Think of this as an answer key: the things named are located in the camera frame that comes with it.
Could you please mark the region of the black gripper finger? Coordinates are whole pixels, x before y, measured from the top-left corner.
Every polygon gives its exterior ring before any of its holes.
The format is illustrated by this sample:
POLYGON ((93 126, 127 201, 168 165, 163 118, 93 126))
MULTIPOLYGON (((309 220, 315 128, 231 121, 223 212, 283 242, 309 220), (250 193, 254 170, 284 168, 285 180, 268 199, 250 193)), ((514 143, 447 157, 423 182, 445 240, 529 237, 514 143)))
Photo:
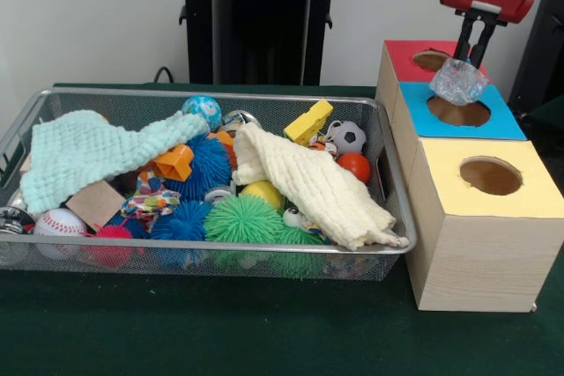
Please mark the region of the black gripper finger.
POLYGON ((464 14, 462 29, 458 38, 455 53, 455 59, 467 59, 471 49, 470 38, 473 30, 475 18, 471 12, 464 14))
POLYGON ((478 38, 478 41, 472 46, 470 51, 470 63, 481 64, 485 55, 488 43, 497 27, 496 18, 479 18, 484 23, 484 28, 478 38))

